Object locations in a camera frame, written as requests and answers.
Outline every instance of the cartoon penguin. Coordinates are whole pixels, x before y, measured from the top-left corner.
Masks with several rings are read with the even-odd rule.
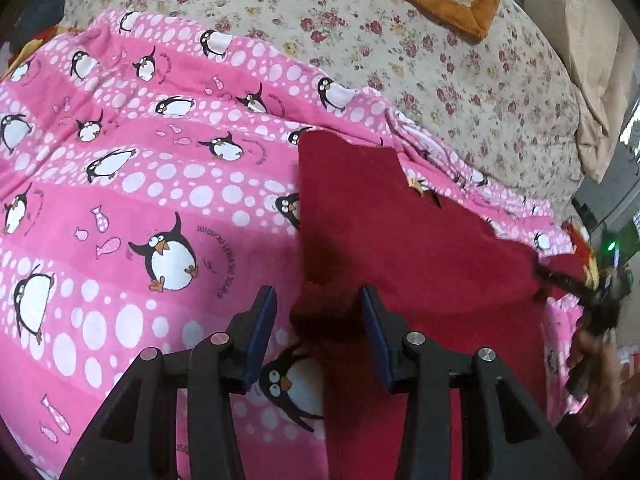
[[[38,344],[42,342],[42,320],[49,301],[49,291],[55,279],[48,274],[36,272],[36,266],[31,274],[15,285],[14,308],[18,335],[22,335],[22,327],[36,336]]]
[[[533,243],[540,251],[548,251],[551,248],[549,237],[544,233],[536,233]]]
[[[184,117],[196,105],[193,99],[185,99],[176,95],[160,101],[156,105],[156,113],[161,115],[172,115]]]
[[[291,132],[289,134],[289,138],[287,139],[287,141],[289,142],[289,144],[293,144],[294,146],[297,146],[298,142],[300,141],[300,136],[304,132],[308,132],[311,129],[312,129],[312,126],[305,126],[304,128],[300,128],[299,130],[296,130],[295,132]]]
[[[106,176],[109,180],[113,179],[116,176],[116,173],[118,173],[118,170],[135,154],[135,148],[122,151],[113,150],[105,156],[92,161],[86,167],[86,177],[89,184],[100,176]]]
[[[246,97],[236,97],[236,100],[256,114],[267,113],[267,107],[262,102],[262,83],[260,83],[260,89],[255,94],[248,93]]]
[[[180,233],[181,227],[182,221],[176,212],[175,226],[170,231],[156,233],[145,245],[129,242],[132,251],[145,257],[146,272],[151,277],[149,290],[181,290],[198,277],[196,254]]]
[[[244,155],[242,146],[233,141],[231,132],[227,132],[226,137],[217,137],[208,142],[199,140],[198,144],[207,146],[211,155],[220,160],[226,160],[227,162],[238,160]]]
[[[118,33],[121,34],[123,32],[131,32],[133,24],[136,22],[136,19],[139,15],[139,12],[135,12],[133,10],[131,12],[126,12],[120,20],[120,30],[118,31]]]
[[[78,124],[78,140],[81,142],[91,142],[100,134],[102,130],[102,117],[104,115],[104,110],[100,111],[100,117],[97,121],[87,121],[83,123],[82,121],[76,120]]]
[[[314,430],[302,418],[322,420],[322,372],[300,344],[287,348],[265,365],[258,385],[267,399],[300,428]]]
[[[200,46],[202,47],[205,57],[209,57],[209,54],[214,54],[215,56],[222,56],[222,59],[225,59],[226,50],[229,48],[233,38],[233,36],[216,32],[210,28],[202,33]]]
[[[349,90],[343,86],[338,85],[333,79],[323,77],[318,81],[318,94],[320,95],[320,102],[325,110],[328,110],[328,104],[343,112],[349,101],[351,101],[356,95],[355,90]]]
[[[284,218],[291,222],[291,225],[296,229],[300,229],[300,195],[298,193],[291,193],[287,196],[279,196],[276,199],[276,209],[279,213],[282,213]]]
[[[31,184],[24,193],[14,196],[9,205],[4,204],[4,228],[2,229],[4,234],[14,234],[27,215],[27,193],[30,189]]]
[[[17,83],[18,81],[20,81],[29,71],[30,66],[31,66],[30,59],[22,63],[18,68],[14,70],[14,73],[11,74],[11,81],[14,83]]]
[[[471,173],[471,182],[476,184],[476,186],[478,186],[478,187],[486,186],[489,183],[489,181],[484,176],[484,174],[482,174],[478,170],[473,170],[472,171],[472,173]]]
[[[136,76],[142,79],[142,81],[151,81],[156,74],[156,60],[154,59],[155,53],[156,46],[154,46],[151,54],[143,56],[140,59],[140,62],[133,63],[133,66],[136,69]]]
[[[9,155],[13,154],[15,147],[33,131],[33,126],[23,121],[25,118],[23,114],[11,114],[5,115],[0,121],[0,140],[9,150]]]
[[[98,65],[97,60],[82,50],[76,50],[71,58],[71,72],[69,75],[73,77],[76,74],[80,79],[84,79],[96,65]]]

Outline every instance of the wrinkled fabric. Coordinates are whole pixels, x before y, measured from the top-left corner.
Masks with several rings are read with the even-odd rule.
[[[0,410],[54,474],[143,348],[192,348],[267,283],[279,311],[264,368],[232,397],[247,478],[327,478],[321,376],[288,321],[302,283],[304,136],[391,148],[407,185],[546,256],[571,251],[549,202],[486,178],[379,91],[188,20],[106,11],[0,84],[0,114],[0,370],[15,378]]]

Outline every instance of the red cloth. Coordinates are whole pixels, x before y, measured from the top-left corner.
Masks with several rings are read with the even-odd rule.
[[[314,132],[298,152],[306,281],[290,319],[324,371],[330,478],[390,480],[398,460],[406,398],[386,394],[374,376],[357,301],[365,283],[444,348],[494,348],[544,408],[536,251],[498,240],[447,198],[440,208],[420,196],[392,149]],[[553,266],[582,273],[574,259]],[[452,457],[460,456],[459,432],[454,425]]]

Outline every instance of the bed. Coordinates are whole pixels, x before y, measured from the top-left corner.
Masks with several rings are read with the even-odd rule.
[[[509,187],[546,198],[558,221],[583,179],[575,87],[533,21],[502,0],[487,38],[470,44],[403,0],[66,0],[63,25],[108,7],[185,16],[261,38],[370,86]]]

